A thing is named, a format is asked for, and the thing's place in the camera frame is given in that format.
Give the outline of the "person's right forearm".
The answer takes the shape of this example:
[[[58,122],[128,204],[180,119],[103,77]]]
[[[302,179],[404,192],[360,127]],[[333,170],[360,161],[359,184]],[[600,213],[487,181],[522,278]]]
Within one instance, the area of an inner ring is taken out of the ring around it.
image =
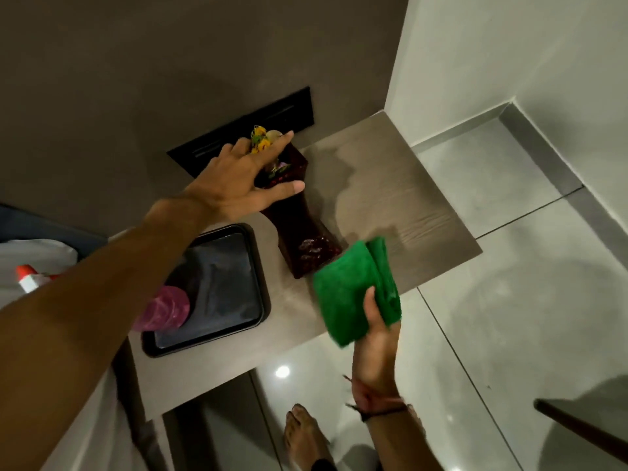
[[[412,405],[366,420],[383,471],[444,471]]]

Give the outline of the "person's bare foot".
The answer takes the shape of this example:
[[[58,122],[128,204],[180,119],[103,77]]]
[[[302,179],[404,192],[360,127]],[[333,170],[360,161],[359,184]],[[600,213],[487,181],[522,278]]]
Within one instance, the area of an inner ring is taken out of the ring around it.
[[[328,440],[303,405],[296,403],[287,412],[283,439],[299,471],[338,471]]]

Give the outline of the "green microfibre cloth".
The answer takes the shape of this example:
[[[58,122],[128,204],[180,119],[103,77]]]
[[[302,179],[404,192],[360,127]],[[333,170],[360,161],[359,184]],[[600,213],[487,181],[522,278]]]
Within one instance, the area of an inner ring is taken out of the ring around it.
[[[381,236],[356,242],[314,274],[313,289],[328,335],[340,348],[369,331],[364,297],[372,286],[384,323],[400,322],[401,299],[389,265],[386,239]]]

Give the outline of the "dark blue padded panel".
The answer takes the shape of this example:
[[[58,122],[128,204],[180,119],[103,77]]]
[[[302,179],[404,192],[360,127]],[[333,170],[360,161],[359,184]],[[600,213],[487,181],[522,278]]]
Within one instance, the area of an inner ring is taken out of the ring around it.
[[[0,242],[50,239],[77,251],[95,250],[107,243],[106,237],[69,227],[33,213],[0,203]]]

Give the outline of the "person's left hand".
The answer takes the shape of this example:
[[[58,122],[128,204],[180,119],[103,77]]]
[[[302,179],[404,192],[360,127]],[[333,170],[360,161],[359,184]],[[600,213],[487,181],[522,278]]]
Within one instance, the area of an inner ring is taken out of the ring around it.
[[[235,221],[261,212],[272,204],[255,204],[256,176],[274,162],[291,143],[294,132],[280,137],[270,148],[241,158],[231,155],[234,144],[225,144],[219,155],[183,191],[183,197],[199,201],[208,211],[209,223]]]

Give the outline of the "dark red glass vase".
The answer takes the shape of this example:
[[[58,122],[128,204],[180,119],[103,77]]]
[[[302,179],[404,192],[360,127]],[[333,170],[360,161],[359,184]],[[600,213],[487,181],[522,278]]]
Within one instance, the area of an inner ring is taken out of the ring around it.
[[[288,144],[278,157],[278,169],[260,171],[254,185],[271,189],[280,183],[304,181],[307,167],[307,159]],[[279,250],[295,279],[315,272],[341,254],[340,242],[311,215],[304,191],[273,203],[262,213],[275,226]]]

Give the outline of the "red and black wrist threads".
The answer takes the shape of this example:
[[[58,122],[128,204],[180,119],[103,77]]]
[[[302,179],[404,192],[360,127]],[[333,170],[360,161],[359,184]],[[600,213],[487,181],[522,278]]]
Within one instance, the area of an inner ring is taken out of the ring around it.
[[[354,403],[345,405],[358,412],[360,420],[366,423],[371,418],[387,416],[408,410],[408,405],[400,396],[388,396],[366,385],[361,380],[343,375],[351,384]]]

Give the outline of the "dark table leg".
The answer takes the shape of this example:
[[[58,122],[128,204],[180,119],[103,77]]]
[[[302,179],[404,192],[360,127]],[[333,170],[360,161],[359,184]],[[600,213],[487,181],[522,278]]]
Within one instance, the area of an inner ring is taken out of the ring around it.
[[[125,338],[116,352],[112,368],[118,399],[128,418],[131,433],[137,434],[146,423],[146,417],[129,338]]]

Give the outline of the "yellow artificial flowers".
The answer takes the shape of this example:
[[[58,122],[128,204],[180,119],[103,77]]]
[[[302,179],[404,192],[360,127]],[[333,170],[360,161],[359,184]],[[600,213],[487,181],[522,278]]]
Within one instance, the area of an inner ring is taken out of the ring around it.
[[[270,148],[282,136],[283,133],[278,130],[267,130],[262,126],[254,126],[251,132],[249,154],[257,154],[258,152]]]

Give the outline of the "person's right hand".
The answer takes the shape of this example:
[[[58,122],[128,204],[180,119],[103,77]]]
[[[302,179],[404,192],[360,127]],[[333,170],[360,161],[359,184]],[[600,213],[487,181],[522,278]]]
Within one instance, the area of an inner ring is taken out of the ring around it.
[[[354,343],[352,378],[388,396],[400,396],[395,364],[401,322],[385,324],[379,310],[379,328]]]

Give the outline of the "black rectangular tray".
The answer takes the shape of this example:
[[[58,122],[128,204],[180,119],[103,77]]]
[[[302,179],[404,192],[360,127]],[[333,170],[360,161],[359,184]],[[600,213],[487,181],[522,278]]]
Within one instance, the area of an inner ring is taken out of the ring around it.
[[[186,292],[191,310],[181,327],[143,332],[144,353],[158,358],[255,328],[271,301],[253,228],[233,223],[197,237],[166,285]]]

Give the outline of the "person's left forearm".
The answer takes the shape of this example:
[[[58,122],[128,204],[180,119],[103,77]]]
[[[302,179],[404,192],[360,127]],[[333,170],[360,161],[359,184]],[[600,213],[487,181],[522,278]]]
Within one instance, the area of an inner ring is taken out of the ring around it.
[[[0,471],[39,471],[191,241],[216,211],[190,195],[0,311]]]

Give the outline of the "black wall panel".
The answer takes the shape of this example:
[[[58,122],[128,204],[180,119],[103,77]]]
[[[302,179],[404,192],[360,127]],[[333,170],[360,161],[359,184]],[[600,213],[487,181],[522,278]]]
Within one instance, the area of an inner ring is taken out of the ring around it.
[[[311,88],[298,90],[278,101],[243,115],[230,123],[188,141],[167,152],[185,172],[196,178],[217,157],[225,144],[249,138],[254,126],[281,132],[301,132],[315,124]]]

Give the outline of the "pink spray bottle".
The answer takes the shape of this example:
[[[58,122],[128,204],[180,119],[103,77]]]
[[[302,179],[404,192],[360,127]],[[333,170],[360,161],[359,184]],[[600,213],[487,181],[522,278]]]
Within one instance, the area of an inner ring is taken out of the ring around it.
[[[43,274],[29,264],[16,266],[17,282],[25,293],[54,281],[59,274]],[[175,286],[161,286],[144,312],[135,320],[135,332],[159,332],[176,330],[188,319],[191,305],[184,290]]]

